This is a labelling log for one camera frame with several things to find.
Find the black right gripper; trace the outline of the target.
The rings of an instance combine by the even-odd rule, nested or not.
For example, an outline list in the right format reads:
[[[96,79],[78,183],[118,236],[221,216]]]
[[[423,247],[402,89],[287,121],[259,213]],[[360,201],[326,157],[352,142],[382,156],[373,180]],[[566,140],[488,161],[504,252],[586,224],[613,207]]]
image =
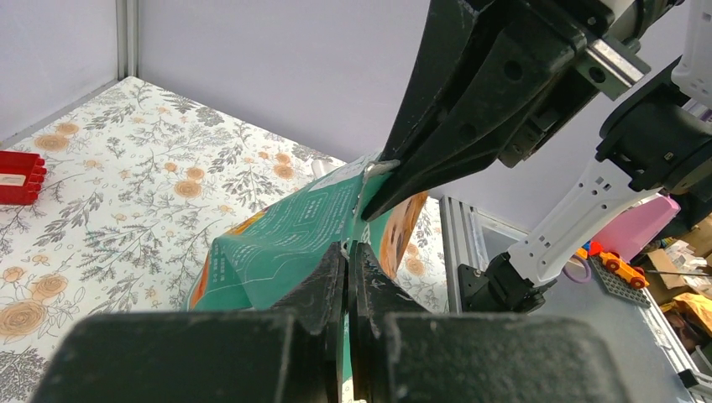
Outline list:
[[[597,94],[652,68],[640,39],[678,1],[433,1],[381,160],[371,221],[418,192],[536,153]]]

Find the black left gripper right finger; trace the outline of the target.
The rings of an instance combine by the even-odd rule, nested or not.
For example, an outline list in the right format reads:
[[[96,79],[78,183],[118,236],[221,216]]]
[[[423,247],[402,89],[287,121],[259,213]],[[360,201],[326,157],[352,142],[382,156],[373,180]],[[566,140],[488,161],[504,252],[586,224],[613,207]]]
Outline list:
[[[427,354],[433,316],[385,272],[367,243],[354,243],[348,264],[353,394],[368,402],[433,402]]]

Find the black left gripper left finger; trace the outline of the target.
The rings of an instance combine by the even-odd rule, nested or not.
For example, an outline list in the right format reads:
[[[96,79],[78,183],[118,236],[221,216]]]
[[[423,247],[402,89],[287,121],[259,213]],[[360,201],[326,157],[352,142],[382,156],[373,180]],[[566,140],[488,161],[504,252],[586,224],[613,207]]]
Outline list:
[[[341,400],[347,268],[343,246],[331,243],[316,268],[271,307],[289,323],[280,367],[284,402]]]

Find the green dog food bag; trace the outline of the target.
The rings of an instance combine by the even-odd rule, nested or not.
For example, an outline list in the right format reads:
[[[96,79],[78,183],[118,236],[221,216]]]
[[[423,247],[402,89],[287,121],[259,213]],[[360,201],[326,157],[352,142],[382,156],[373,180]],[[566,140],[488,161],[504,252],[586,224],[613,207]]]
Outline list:
[[[368,154],[337,168],[214,238],[182,311],[267,309],[313,272],[332,243],[370,245],[378,282],[395,280],[428,194],[362,220],[361,198],[387,177],[370,172],[375,159]]]

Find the clear plastic scoop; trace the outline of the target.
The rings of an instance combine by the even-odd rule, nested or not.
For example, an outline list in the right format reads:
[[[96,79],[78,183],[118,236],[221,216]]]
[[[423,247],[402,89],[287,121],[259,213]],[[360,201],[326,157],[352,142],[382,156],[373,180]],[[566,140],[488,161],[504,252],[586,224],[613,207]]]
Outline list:
[[[323,176],[335,171],[337,169],[337,166],[326,160],[313,160],[311,162],[311,169],[314,177],[316,179],[320,179]]]

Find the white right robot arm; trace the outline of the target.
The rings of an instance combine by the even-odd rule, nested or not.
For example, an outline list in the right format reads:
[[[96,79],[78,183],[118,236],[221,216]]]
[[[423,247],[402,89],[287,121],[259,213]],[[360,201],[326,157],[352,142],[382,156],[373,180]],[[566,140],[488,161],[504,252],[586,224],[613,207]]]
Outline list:
[[[708,201],[711,4],[690,4],[683,53],[649,76],[639,38],[671,1],[433,1],[400,110],[380,156],[372,221],[418,192],[512,167],[597,94],[625,101],[573,188],[523,240],[494,258],[475,311],[529,312],[566,261],[633,203],[658,191]]]

